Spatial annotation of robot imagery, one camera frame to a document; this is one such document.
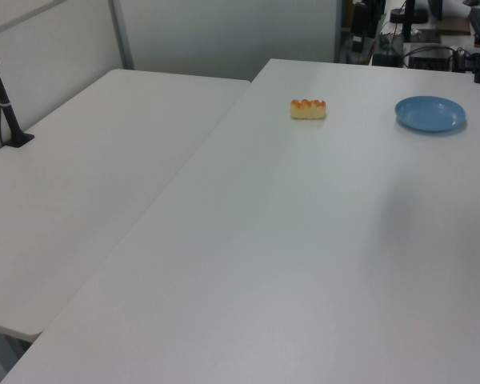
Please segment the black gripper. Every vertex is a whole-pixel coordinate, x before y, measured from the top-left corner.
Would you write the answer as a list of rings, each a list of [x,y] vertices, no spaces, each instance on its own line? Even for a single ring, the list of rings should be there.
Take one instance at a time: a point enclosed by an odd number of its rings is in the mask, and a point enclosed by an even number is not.
[[[363,37],[375,38],[378,23],[386,7],[385,0],[362,0],[354,4],[350,32],[352,36],[352,51],[361,53]]]

